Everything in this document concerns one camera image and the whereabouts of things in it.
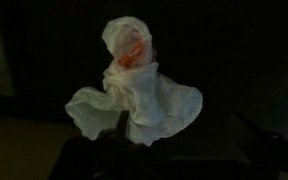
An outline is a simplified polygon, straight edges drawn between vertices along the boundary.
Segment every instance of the white cloth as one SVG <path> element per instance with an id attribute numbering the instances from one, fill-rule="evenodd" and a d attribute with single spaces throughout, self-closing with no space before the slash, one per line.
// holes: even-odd
<path id="1" fill-rule="evenodd" d="M 117 60 L 130 52 L 119 47 L 124 46 L 123 37 L 134 32 L 142 38 L 144 50 L 125 69 Z M 65 106 L 83 136 L 95 140 L 102 130 L 116 128 L 122 110 L 130 111 L 126 136 L 147 146 L 175 135 L 195 120 L 202 108 L 202 94 L 157 73 L 158 63 L 152 62 L 152 37 L 145 23 L 134 17 L 115 19 L 106 26 L 103 39 L 114 57 L 104 72 L 106 93 L 84 87 Z"/>

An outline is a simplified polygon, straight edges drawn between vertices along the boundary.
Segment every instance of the dark floor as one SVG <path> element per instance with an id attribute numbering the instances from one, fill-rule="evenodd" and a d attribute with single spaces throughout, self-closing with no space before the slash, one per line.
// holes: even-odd
<path id="1" fill-rule="evenodd" d="M 205 97 L 187 130 L 153 148 L 243 160 L 226 136 L 232 110 L 288 139 L 288 4 L 278 2 L 0 0 L 16 94 L 0 97 L 0 115 L 70 123 L 63 107 L 83 86 L 102 88 L 111 56 L 101 33 L 124 15 L 148 24 L 159 72 Z"/>

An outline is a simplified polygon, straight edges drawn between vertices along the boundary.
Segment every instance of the dark background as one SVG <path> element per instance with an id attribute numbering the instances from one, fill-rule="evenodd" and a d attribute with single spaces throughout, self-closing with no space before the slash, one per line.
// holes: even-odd
<path id="1" fill-rule="evenodd" d="M 149 26 L 159 72 L 204 95 L 198 120 L 172 142 L 220 137 L 233 109 L 288 138 L 288 4 L 268 1 L 0 0 L 15 86 L 0 115 L 71 123 L 64 105 L 81 87 L 102 89 L 112 59 L 102 32 L 125 15 Z"/>

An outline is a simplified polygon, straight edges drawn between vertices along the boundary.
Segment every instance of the white tissue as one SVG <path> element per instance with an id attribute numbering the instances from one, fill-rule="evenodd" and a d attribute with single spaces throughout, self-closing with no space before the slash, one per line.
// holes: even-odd
<path id="1" fill-rule="evenodd" d="M 134 17 L 110 21 L 103 39 L 114 57 L 104 72 L 106 93 L 84 87 L 65 106 L 83 136 L 95 140 L 102 130 L 116 128 L 122 110 L 130 111 L 126 137 L 147 146 L 175 135 L 196 119 L 202 94 L 157 73 L 152 36 L 144 22 Z M 141 49 L 131 51 L 138 41 Z M 121 66 L 119 59 L 125 54 L 136 60 Z"/>

